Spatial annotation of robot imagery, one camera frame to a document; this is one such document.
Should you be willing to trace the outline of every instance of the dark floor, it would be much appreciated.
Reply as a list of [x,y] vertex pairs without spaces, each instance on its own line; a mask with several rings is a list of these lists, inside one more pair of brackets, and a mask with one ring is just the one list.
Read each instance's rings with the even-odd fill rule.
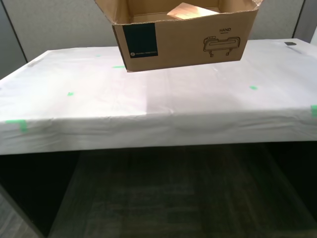
[[260,144],[84,153],[50,238],[317,238]]
[[37,238],[35,233],[1,195],[0,238]]

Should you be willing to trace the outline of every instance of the table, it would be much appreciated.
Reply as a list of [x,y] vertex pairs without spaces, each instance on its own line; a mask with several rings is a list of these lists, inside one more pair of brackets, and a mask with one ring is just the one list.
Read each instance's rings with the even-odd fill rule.
[[0,81],[0,154],[314,141],[316,65],[317,48],[296,39],[138,73],[117,47],[48,51]]

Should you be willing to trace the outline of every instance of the green tape piece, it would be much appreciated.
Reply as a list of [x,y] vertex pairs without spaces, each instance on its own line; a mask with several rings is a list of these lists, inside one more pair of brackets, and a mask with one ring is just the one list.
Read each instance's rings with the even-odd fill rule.
[[258,89],[258,87],[256,87],[256,86],[250,86],[250,88],[251,88],[252,90],[257,90],[257,89]]
[[317,105],[312,105],[312,116],[317,118]]
[[5,123],[8,124],[20,124],[20,131],[22,132],[27,132],[28,131],[28,127],[26,124],[26,120],[6,120]]

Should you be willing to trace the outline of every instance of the black object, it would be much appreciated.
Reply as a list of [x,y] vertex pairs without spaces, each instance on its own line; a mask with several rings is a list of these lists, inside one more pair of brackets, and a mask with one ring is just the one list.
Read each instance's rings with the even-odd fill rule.
[[158,56],[155,23],[123,26],[131,58]]

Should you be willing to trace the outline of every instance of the wall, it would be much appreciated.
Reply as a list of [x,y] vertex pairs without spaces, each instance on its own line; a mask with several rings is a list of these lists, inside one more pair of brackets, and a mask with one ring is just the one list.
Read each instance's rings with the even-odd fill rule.
[[0,79],[25,63],[22,50],[0,2]]
[[4,0],[28,60],[47,50],[115,46],[94,0]]
[[[28,60],[46,50],[114,46],[94,0],[3,0]],[[303,0],[264,0],[251,39],[291,38]]]
[[315,34],[313,36],[313,39],[312,39],[312,43],[313,45],[317,46],[317,28],[316,28],[316,31],[315,31]]
[[250,39],[289,39],[293,37],[304,0],[264,0]]

